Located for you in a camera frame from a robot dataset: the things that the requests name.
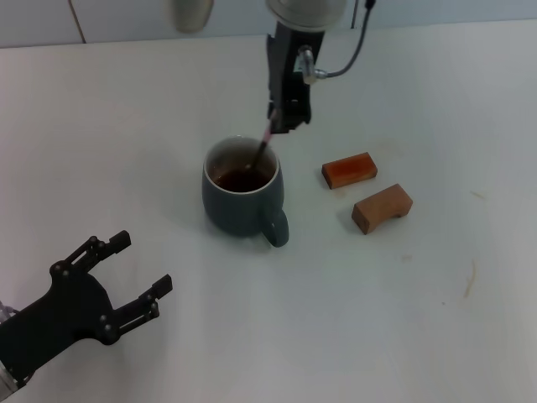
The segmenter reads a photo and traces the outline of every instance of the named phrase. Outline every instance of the gray mug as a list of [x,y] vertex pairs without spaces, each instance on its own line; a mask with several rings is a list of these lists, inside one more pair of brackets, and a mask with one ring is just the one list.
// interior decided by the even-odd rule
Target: gray mug
[[216,144],[203,165],[203,206],[207,216],[220,229],[238,237],[263,233],[276,248],[289,240],[289,225],[284,205],[284,177],[278,157],[267,147],[256,170],[267,179],[251,191],[229,191],[217,183],[222,177],[244,170],[253,161],[260,142],[232,137]]

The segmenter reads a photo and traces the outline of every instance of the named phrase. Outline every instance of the mug handle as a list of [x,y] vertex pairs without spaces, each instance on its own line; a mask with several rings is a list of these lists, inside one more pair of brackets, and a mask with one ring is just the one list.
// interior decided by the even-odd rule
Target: mug handle
[[272,246],[279,248],[289,241],[289,224],[281,208],[262,208],[259,221],[261,232]]

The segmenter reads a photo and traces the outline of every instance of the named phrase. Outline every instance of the brown wooden block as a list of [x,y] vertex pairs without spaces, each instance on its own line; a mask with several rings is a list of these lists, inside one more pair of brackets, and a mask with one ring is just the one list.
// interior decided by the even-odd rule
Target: brown wooden block
[[389,218],[406,216],[411,207],[412,199],[397,184],[356,203],[352,220],[368,234]]
[[322,166],[322,175],[331,189],[377,176],[377,166],[369,153],[354,155]]

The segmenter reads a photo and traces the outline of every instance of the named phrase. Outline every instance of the table surface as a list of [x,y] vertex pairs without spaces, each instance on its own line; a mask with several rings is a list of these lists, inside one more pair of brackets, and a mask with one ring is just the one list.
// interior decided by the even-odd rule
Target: table surface
[[[89,236],[114,306],[160,276],[158,320],[82,341],[13,403],[528,402],[537,376],[537,21],[370,32],[313,118],[273,147],[290,240],[229,238],[201,205],[206,151],[262,135],[263,37],[0,50],[0,296],[21,308]],[[357,33],[329,35],[319,67]],[[330,191],[323,163],[376,179]],[[399,183],[364,236],[352,205]],[[467,292],[467,283],[476,278]]]

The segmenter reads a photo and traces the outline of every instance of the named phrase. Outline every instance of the orange wooden block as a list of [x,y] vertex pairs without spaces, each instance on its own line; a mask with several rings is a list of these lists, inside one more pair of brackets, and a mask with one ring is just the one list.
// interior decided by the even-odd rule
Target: orange wooden block
[[377,176],[377,166],[369,153],[354,155],[322,166],[322,175],[331,189]]

